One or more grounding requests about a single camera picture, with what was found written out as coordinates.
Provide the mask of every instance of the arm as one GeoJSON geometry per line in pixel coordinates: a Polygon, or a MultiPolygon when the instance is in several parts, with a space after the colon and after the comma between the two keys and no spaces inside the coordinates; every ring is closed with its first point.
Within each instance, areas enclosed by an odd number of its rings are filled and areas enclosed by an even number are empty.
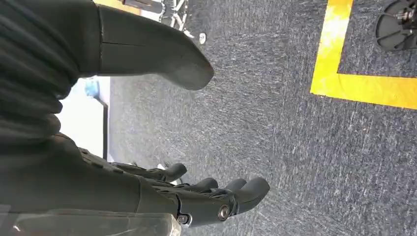
{"type": "Polygon", "coordinates": [[[269,191],[262,178],[173,187],[153,170],[94,161],[59,134],[54,114],[77,78],[149,73],[193,90],[214,74],[187,36],[152,20],[90,0],[0,0],[0,206],[169,213],[186,226],[255,207],[269,191]]]}

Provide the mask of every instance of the prosthetic finger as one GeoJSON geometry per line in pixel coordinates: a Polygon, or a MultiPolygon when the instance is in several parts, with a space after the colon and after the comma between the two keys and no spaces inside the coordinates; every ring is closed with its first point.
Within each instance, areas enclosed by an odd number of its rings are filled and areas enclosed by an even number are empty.
{"type": "Polygon", "coordinates": [[[243,186],[245,186],[246,183],[247,183],[246,180],[242,178],[238,178],[230,182],[226,186],[225,189],[230,190],[230,191],[235,191],[235,190],[241,189],[243,186]]]}
{"type": "Polygon", "coordinates": [[[166,170],[161,170],[161,169],[146,170],[141,167],[118,163],[118,162],[113,162],[112,164],[130,174],[142,176],[145,178],[150,178],[150,179],[154,179],[158,181],[164,181],[164,182],[172,182],[174,180],[177,180],[181,178],[181,176],[183,176],[187,172],[187,168],[181,163],[174,164],[173,166],[169,167],[166,170]]]}

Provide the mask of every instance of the prosthetic hand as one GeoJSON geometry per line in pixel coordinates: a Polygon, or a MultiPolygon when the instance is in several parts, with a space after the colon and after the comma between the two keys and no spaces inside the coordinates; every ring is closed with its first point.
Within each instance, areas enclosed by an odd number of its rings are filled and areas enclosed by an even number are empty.
{"type": "Polygon", "coordinates": [[[90,0],[0,0],[0,235],[16,227],[15,215],[58,209],[167,213],[200,226],[265,197],[262,178],[223,189],[211,178],[173,186],[186,171],[181,164],[166,171],[112,165],[59,133],[54,114],[78,78],[148,73],[194,90],[213,77],[182,32],[155,21],[90,0]]]}

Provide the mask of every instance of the floor marking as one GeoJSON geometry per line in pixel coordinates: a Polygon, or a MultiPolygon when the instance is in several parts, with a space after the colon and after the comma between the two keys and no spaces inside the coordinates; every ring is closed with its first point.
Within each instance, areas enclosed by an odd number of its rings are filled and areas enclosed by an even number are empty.
{"type": "Polygon", "coordinates": [[[417,79],[337,73],[354,0],[328,0],[310,92],[417,109],[417,79]]]}

